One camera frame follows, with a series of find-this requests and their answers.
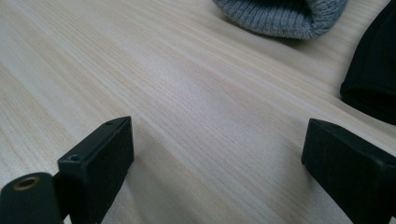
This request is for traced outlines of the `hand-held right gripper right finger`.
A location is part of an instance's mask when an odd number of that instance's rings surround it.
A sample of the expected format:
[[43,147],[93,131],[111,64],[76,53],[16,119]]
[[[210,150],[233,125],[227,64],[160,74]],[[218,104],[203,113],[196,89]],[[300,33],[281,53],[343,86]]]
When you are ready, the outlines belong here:
[[308,122],[302,164],[354,224],[396,217],[396,157],[328,121]]

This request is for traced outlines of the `black cloth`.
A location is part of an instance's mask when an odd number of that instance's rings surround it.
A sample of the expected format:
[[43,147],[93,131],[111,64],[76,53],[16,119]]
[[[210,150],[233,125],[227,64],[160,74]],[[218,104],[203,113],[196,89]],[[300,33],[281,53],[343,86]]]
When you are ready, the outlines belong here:
[[362,36],[340,94],[360,112],[396,125],[396,0],[390,0]]

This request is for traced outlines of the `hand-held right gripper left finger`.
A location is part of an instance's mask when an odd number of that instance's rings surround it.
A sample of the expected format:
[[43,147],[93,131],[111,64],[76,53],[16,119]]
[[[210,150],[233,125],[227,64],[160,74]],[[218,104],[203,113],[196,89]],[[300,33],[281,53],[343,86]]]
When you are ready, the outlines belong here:
[[100,224],[134,161],[132,119],[105,122],[58,160],[54,177],[61,216]]

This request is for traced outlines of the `grey knit hat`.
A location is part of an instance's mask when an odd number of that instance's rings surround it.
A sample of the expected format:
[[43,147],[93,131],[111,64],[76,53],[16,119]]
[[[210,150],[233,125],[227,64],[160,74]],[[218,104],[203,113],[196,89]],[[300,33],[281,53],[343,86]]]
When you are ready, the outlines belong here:
[[261,35],[312,39],[329,32],[347,0],[212,0],[231,21]]

